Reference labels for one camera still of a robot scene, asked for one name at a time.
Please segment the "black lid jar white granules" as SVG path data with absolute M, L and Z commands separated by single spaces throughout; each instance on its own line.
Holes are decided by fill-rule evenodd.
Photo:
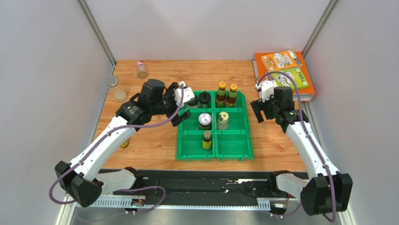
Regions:
M 187 108 L 190 108 L 190 109 L 198 108 L 198 102 L 199 102 L 198 96 L 195 95 L 193 99 L 191 99 L 189 102 L 186 103 L 186 106 L 187 106 Z

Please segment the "white lid sauce jar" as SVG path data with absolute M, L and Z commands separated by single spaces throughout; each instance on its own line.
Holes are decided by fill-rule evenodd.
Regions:
M 198 117 L 199 129 L 210 130 L 212 127 L 212 116 L 209 113 L 201 113 Z

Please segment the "yellow cap soy sauce bottle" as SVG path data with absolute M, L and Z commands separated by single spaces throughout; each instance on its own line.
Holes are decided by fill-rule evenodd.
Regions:
M 226 98 L 226 107 L 235 107 L 237 102 L 237 84 L 233 83 L 230 85 L 230 90 Z

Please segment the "yellow cap green label bottle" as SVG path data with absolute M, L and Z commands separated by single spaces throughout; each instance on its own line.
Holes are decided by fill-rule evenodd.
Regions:
M 216 107 L 222 108 L 226 104 L 226 83 L 220 82 L 216 93 Z

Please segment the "yellow-green lid sesame jar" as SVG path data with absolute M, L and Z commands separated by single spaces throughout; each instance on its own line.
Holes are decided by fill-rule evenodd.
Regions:
M 228 129 L 229 114 L 227 112 L 220 112 L 217 119 L 217 129 Z

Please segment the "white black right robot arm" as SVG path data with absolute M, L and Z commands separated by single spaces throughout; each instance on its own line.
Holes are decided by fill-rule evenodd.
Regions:
M 295 109 L 290 87 L 255 86 L 260 98 L 251 102 L 258 122 L 275 119 L 295 145 L 308 174 L 300 179 L 288 171 L 275 172 L 272 192 L 287 193 L 300 200 L 309 216 L 346 211 L 353 180 L 341 173 L 316 141 L 308 118 L 302 109 Z

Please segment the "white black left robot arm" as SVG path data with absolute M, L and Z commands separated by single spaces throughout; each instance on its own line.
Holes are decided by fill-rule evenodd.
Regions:
M 105 130 L 82 153 L 70 162 L 57 163 L 57 179 L 50 187 L 50 199 L 57 204 L 63 203 L 53 196 L 56 184 L 81 207 L 92 205 L 101 195 L 131 190 L 140 179 L 139 172 L 127 167 L 101 173 L 104 163 L 140 129 L 155 128 L 168 122 L 176 127 L 188 119 L 189 111 L 182 115 L 178 113 L 194 97 L 193 90 L 183 81 L 173 82 L 169 87 L 157 79 L 144 82 L 141 91 L 121 105 Z

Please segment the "green comic book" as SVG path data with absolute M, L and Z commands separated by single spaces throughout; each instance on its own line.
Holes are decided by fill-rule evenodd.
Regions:
M 310 86 L 309 82 L 307 81 L 304 73 L 301 71 L 300 68 L 290 68 L 281 70 L 281 72 L 287 74 L 291 79 L 295 81 L 295 84 L 299 90 L 306 89 Z M 267 79 L 269 81 L 275 81 L 277 87 L 290 87 L 292 90 L 295 90 L 293 83 L 289 80 L 286 76 L 273 73 L 268 75 Z

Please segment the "orange comic book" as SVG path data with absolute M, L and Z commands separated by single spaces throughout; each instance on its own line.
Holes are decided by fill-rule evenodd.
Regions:
M 303 63 L 293 50 L 270 53 L 260 57 L 268 72 L 301 68 Z

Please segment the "pink lid spice bottle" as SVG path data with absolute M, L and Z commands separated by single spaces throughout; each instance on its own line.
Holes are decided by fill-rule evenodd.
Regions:
M 148 69 L 144 61 L 138 61 L 136 67 L 137 76 L 140 79 L 145 79 L 148 77 Z

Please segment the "green plastic divided bin tray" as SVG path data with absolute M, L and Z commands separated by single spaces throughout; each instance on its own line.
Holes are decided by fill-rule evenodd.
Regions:
M 243 162 L 254 159 L 251 141 L 251 129 L 245 95 L 237 92 L 236 106 L 232 108 L 216 107 L 216 91 L 209 90 L 211 95 L 210 108 L 192 108 L 191 117 L 177 127 L 176 160 L 210 161 L 217 159 L 238 160 Z M 217 119 L 220 112 L 229 114 L 228 129 L 218 130 Z M 198 117 L 201 113 L 212 116 L 212 148 L 204 150 L 202 140 L 204 130 L 199 129 Z

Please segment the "small yellow label oil bottle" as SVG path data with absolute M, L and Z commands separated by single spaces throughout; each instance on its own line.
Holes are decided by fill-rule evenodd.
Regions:
M 120 147 L 121 147 L 121 148 L 126 148 L 128 145 L 129 145 L 129 140 L 125 140 L 125 141 L 120 145 Z

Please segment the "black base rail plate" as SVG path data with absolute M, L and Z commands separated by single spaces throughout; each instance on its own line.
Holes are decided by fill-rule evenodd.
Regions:
M 258 198 L 299 200 L 271 190 L 272 172 L 140 170 L 135 192 L 147 204 L 185 206 L 256 206 Z

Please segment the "aluminium frame post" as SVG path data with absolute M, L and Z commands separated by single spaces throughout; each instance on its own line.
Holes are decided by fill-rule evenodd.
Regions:
M 302 55 L 303 55 L 304 58 L 306 58 L 307 55 L 309 54 L 309 52 L 311 51 L 313 45 L 315 44 L 317 38 L 321 34 L 323 28 L 327 24 L 329 18 L 333 14 L 333 12 L 334 12 L 334 10 L 337 7 L 339 2 L 340 2 L 340 0 L 330 0 L 328 2 L 328 4 L 327 4 L 325 10 L 323 11 L 319 21 L 317 22 L 315 28 L 313 29 L 313 31 L 312 31 L 307 43 L 305 44 L 305 47 L 303 48 Z
M 105 37 L 103 35 L 103 33 L 101 32 L 101 29 L 90 9 L 90 6 L 88 5 L 86 0 L 77 0 L 76 1 L 83 13 L 83 15 L 85 16 L 87 22 L 89 23 L 98 43 L 100 44 L 106 58 L 108 59 L 109 63 L 111 64 L 111 66 L 114 68 L 116 66 L 116 60 L 115 57 L 108 45 L 108 43 L 105 40 Z

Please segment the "aluminium frame post left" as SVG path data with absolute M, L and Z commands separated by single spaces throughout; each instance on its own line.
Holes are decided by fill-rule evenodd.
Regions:
M 115 57 L 108 45 L 108 43 L 105 40 L 105 37 L 103 35 L 103 33 L 101 32 L 101 29 L 90 9 L 90 6 L 88 5 L 86 0 L 77 0 L 76 1 L 83 13 L 83 15 L 85 16 L 87 22 L 89 23 L 98 43 L 100 44 L 106 58 L 108 59 L 109 63 L 111 64 L 111 66 L 114 68 L 116 66 L 116 60 Z

